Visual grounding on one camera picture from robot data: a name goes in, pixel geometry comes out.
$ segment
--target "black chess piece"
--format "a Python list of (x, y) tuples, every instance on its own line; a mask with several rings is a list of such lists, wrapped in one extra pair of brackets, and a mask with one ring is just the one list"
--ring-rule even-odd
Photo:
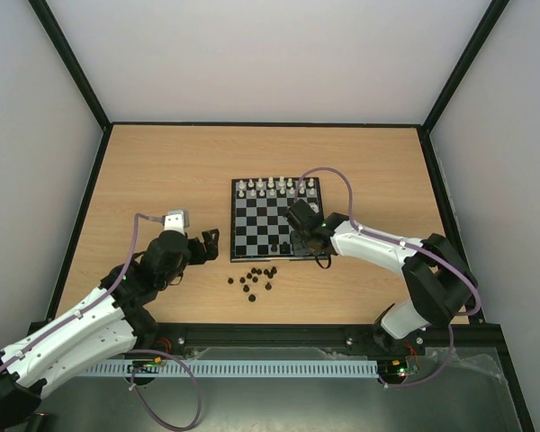
[(282, 245), (280, 245), (280, 254), (281, 255), (290, 255), (290, 245), (288, 242), (284, 242)]

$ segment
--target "white wall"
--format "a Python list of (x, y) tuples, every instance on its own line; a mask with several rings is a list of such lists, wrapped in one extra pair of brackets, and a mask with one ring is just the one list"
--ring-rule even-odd
[(43, 320), (101, 130), (24, 1), (0, 1), (0, 347)]
[(49, 0), (113, 121), (423, 122), (490, 0)]
[(432, 138), (540, 431), (540, 0), (509, 3)]

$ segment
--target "black frame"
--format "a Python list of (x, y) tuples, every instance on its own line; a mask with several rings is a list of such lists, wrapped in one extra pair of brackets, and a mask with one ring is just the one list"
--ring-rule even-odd
[[(68, 272), (74, 257), (77, 242), (86, 219), (88, 206), (92, 199), (95, 183), (104, 161), (104, 153), (108, 146), (114, 124), (138, 124), (138, 125), (177, 125), (177, 126), (249, 126), (249, 127), (311, 127), (311, 128), (413, 128), (418, 132), (418, 138), (422, 153), (427, 165), (428, 176), (432, 184), (436, 204), (444, 227), (446, 237), (451, 241), (464, 260), (464, 246), (452, 210), (450, 198), (447, 194), (442, 173), (437, 163), (434, 147), (430, 140), (430, 132), (436, 126), (440, 116), (447, 107), (456, 89), (464, 79), (464, 76), (474, 59), (480, 52), (482, 45), (487, 40), (496, 22), (502, 15), (509, 0), (492, 0), (478, 27), (469, 40), (462, 56), (458, 60), (454, 70), (445, 83), (439, 97), (436, 99), (424, 124), (403, 123), (300, 123), (300, 122), (219, 122), (219, 121), (110, 121), (104, 108), (90, 86), (84, 70), (80, 67), (68, 40), (58, 25), (56, 18), (46, 0), (28, 0), (32, 9), (40, 20), (44, 30), (49, 35), (58, 54), (64, 61), (68, 72), (76, 82), (86, 103), (90, 107), (94, 117), (98, 121), (103, 137), (100, 142), (98, 153), (88, 179), (83, 201), (80, 205), (76, 223), (68, 243), (67, 253), (60, 269), (58, 280), (48, 308), (46, 320), (53, 320), (68, 278)], [(473, 299), (467, 304), (467, 308), (473, 307)], [(177, 335), (184, 337), (184, 349), (191, 347), (224, 347), (248, 346), (248, 347), (329, 347), (346, 354), (357, 354), (361, 351), (349, 348), (346, 344), (348, 335), (359, 335), (369, 331), (370, 325), (364, 326), (277, 326), (277, 325), (210, 325), (210, 324), (162, 324), (161, 331), (167, 332), (174, 340)], [(502, 334), (501, 328), (496, 324), (487, 324), (482, 312), (470, 317), (469, 325), (454, 325), (454, 337), (458, 347), (495, 347), (498, 351), (502, 369), (508, 379), (510, 392), (517, 410), (520, 424), (524, 431), (534, 430), (532, 420), (527, 410), (527, 405), (520, 390), (518, 378), (509, 356), (508, 347)], [(447, 346), (449, 341), (445, 329), (432, 328), (424, 334), (425, 345), (431, 347)]]

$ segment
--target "purple tube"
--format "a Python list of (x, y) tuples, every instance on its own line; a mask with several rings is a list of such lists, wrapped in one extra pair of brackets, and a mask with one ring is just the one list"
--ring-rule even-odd
[(173, 355), (162, 353), (154, 349), (132, 349), (131, 351), (128, 352), (128, 354), (147, 354), (147, 355), (153, 355), (153, 356), (162, 356), (169, 360), (175, 361), (186, 371), (186, 373), (190, 376), (192, 383), (194, 384), (194, 388), (196, 389), (197, 407), (196, 407), (196, 414), (193, 420), (190, 422), (188, 426), (184, 426), (184, 427), (173, 426), (173, 425), (170, 425), (169, 423), (166, 423), (148, 405), (146, 400), (142, 397), (142, 393), (140, 393), (140, 391), (138, 390), (138, 387), (136, 387), (136, 385), (134, 384), (134, 378), (136, 376), (136, 372), (138, 371), (138, 369), (134, 370), (134, 372), (132, 373), (132, 376), (130, 377), (130, 384), (134, 386), (132, 387), (132, 389), (138, 395), (140, 401), (142, 402), (142, 406), (144, 407), (144, 410), (146, 410), (146, 412), (152, 417), (152, 419), (156, 421), (162, 428), (173, 430), (175, 432), (181, 432), (185, 430), (190, 430), (193, 427), (195, 427), (196, 424), (198, 423), (198, 419), (200, 418), (200, 413), (202, 412), (202, 391), (200, 390), (200, 384), (198, 383), (198, 380), (196, 379), (196, 377), (194, 376), (190, 368), (186, 366), (186, 364), (182, 360), (177, 359)]

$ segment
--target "chessboard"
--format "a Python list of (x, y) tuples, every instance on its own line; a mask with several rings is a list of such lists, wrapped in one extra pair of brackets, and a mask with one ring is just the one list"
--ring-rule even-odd
[[(297, 239), (286, 210), (294, 204), (299, 177), (233, 179), (230, 262), (272, 259), (315, 259)], [(299, 199), (323, 214), (320, 180), (307, 177), (300, 184)]]

